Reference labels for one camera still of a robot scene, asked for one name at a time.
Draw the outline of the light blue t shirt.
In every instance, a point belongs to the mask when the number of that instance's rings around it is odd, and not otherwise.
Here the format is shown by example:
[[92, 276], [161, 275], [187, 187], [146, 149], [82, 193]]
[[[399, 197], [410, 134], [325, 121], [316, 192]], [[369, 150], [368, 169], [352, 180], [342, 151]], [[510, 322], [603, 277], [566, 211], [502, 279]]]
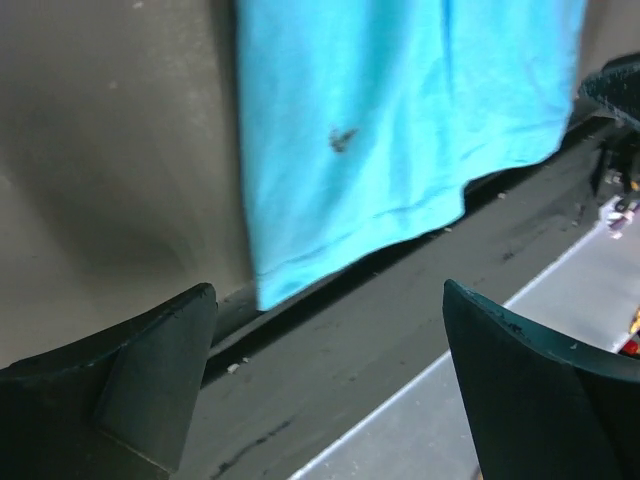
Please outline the light blue t shirt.
[[240, 1], [257, 306], [464, 213], [466, 185], [559, 147], [582, 1]]

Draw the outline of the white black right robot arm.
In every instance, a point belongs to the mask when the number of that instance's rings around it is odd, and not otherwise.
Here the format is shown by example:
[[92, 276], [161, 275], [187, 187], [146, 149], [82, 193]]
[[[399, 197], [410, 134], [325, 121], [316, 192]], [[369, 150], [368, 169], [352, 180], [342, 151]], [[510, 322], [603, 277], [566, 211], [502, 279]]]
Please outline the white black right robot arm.
[[611, 114], [620, 131], [599, 145], [595, 192], [606, 184], [620, 185], [618, 213], [639, 204], [639, 54], [614, 58], [581, 83], [579, 95]]

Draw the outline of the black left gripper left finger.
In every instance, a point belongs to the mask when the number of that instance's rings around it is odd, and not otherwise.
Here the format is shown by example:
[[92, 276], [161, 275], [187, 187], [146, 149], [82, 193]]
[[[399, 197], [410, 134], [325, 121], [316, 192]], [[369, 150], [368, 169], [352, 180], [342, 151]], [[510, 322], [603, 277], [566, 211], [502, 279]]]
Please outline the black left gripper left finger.
[[150, 311], [1, 371], [4, 479], [167, 479], [209, 355], [216, 292]]

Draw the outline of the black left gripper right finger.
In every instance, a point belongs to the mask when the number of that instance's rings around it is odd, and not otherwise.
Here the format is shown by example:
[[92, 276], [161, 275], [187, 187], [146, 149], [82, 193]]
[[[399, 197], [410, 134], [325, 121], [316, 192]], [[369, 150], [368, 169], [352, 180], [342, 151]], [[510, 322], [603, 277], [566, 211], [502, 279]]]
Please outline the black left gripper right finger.
[[639, 362], [448, 280], [443, 318], [486, 479], [636, 479]]

